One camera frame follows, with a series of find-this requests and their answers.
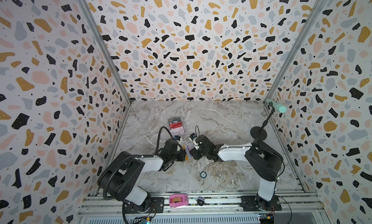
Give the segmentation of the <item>yellow leather card holder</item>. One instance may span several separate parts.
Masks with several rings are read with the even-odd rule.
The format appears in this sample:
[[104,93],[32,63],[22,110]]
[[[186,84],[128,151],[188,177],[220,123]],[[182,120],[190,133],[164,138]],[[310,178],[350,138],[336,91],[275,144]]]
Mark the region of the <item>yellow leather card holder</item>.
[[189,161],[189,160],[192,160],[193,159],[193,156],[191,155],[191,151],[194,149],[195,147],[191,144],[187,144],[187,145],[184,145],[184,149],[186,150],[186,161]]

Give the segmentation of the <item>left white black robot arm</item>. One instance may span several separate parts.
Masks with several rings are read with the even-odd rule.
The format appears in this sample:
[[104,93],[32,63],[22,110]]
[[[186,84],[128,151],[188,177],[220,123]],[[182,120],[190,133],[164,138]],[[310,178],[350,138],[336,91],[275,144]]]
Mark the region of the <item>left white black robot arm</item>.
[[99,176],[98,186],[105,200],[115,199],[133,204],[142,211],[150,206],[151,195],[136,185],[140,175],[150,171],[167,171],[175,162],[183,162],[186,150],[181,146],[182,138],[175,136],[165,146],[151,155],[132,155],[121,152]]

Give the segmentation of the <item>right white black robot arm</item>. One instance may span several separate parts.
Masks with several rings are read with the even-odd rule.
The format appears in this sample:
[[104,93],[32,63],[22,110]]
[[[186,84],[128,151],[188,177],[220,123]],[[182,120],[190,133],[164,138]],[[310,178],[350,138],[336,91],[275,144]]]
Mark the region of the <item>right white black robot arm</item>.
[[248,162],[260,177],[259,190],[254,198],[252,209],[273,211],[278,197],[275,195],[276,183],[285,170],[283,156],[264,141],[255,139],[252,143],[241,145],[213,144],[205,135],[189,136],[194,148],[190,154],[199,160],[206,157],[214,162]]

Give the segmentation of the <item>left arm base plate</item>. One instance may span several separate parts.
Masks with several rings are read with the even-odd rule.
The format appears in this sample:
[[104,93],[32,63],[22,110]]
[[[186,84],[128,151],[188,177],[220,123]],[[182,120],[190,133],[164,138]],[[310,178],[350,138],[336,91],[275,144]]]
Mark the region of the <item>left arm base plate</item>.
[[145,200],[142,205],[136,205],[133,202],[125,201],[122,206],[122,211],[125,214],[158,214],[163,213],[164,210],[163,197],[150,197]]

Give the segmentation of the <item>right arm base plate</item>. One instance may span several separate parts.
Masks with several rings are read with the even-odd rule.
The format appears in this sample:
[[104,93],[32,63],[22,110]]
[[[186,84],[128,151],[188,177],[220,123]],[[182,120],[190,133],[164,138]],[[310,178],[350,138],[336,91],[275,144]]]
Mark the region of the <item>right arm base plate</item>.
[[282,206],[278,196],[273,196],[270,201],[266,201],[259,195],[241,196],[240,206],[244,211],[281,211]]

